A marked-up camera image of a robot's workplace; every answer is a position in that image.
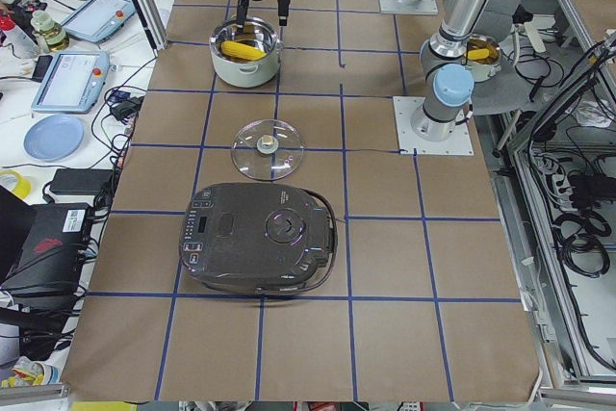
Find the teach pendant tablet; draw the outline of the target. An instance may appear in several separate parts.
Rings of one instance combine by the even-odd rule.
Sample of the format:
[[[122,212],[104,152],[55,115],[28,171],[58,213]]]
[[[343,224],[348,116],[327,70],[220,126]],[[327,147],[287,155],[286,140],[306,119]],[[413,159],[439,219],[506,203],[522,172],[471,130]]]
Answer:
[[[105,51],[59,52],[31,105],[36,113],[86,114],[97,102],[110,69]]]
[[[99,43],[114,35],[135,13],[131,0],[89,0],[61,25],[76,39]]]

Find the blue plate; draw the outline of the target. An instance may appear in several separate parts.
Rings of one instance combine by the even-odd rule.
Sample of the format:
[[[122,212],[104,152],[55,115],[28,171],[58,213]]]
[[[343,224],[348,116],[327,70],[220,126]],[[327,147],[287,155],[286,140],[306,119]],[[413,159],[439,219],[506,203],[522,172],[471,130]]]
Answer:
[[[84,134],[83,123],[76,116],[53,115],[40,120],[28,130],[23,147],[36,160],[58,161],[80,146]]]

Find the yellow tape roll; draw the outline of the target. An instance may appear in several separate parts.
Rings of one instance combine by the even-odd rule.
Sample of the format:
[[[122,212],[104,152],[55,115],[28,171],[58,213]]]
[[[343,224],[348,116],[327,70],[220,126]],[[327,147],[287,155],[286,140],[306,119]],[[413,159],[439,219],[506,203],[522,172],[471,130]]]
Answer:
[[[20,173],[11,169],[0,171],[0,184],[20,199],[25,199],[31,192],[31,183]]]

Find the black power brick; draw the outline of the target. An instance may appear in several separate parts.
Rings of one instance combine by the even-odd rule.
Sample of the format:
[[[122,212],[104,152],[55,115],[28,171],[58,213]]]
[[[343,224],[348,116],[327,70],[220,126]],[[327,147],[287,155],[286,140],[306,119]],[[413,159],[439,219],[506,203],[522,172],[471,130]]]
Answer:
[[[108,187],[112,178],[110,169],[59,168],[42,190],[47,203],[54,203],[56,195],[97,195]]]

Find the black laptop computer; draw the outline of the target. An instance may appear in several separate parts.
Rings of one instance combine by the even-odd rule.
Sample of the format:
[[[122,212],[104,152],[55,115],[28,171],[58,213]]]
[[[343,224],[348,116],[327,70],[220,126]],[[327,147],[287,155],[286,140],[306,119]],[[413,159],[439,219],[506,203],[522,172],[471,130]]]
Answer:
[[[89,250],[94,211],[87,203],[28,205],[1,190],[1,289],[75,288]]]

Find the black rice cooker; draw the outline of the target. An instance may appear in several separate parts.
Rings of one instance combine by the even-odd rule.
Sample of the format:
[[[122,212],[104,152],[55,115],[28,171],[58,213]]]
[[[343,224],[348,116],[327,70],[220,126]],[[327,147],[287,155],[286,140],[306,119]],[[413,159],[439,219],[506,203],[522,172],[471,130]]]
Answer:
[[[310,190],[273,183],[219,183],[189,202],[179,238],[187,274],[238,295],[297,295],[334,270],[337,220]]]

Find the yellow corn cob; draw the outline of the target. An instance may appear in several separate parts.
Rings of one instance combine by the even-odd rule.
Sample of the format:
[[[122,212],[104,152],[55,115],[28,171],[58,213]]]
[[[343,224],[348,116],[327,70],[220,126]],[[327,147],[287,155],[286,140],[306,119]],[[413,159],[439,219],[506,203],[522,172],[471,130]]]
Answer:
[[[248,62],[258,61],[267,56],[267,53],[258,47],[234,40],[223,41],[220,45],[220,51],[226,58],[244,60]]]

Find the pale green electric pot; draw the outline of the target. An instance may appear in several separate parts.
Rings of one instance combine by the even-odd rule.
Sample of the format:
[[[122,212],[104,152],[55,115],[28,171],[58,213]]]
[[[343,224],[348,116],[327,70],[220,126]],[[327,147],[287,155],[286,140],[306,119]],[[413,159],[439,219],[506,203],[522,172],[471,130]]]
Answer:
[[[279,71],[282,44],[264,19],[249,17],[242,29],[235,19],[220,23],[210,36],[213,66],[218,77],[238,88],[255,88]]]

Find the green tea bottle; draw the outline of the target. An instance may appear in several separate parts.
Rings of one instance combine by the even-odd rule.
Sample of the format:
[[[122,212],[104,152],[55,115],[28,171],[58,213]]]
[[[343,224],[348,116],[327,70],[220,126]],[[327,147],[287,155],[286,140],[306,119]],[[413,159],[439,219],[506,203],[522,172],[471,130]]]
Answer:
[[[42,52],[58,52],[68,47],[68,34],[63,26],[46,11],[34,11],[31,17],[31,25]]]

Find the bowl with yellow item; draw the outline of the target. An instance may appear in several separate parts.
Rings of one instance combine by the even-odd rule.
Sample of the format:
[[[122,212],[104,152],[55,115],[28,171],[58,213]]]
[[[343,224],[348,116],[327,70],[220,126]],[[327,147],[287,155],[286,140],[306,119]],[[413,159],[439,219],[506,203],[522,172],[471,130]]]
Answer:
[[[476,83],[485,82],[501,71],[501,48],[491,37],[471,35],[464,62]]]

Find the glass pot lid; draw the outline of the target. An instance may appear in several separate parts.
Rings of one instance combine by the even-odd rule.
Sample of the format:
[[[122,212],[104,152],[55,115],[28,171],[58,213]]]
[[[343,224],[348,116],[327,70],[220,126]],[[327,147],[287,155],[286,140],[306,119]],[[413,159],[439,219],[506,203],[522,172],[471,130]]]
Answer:
[[[235,168],[258,181],[275,181],[291,175],[303,157],[300,133],[279,119],[250,122],[236,134],[231,147]]]

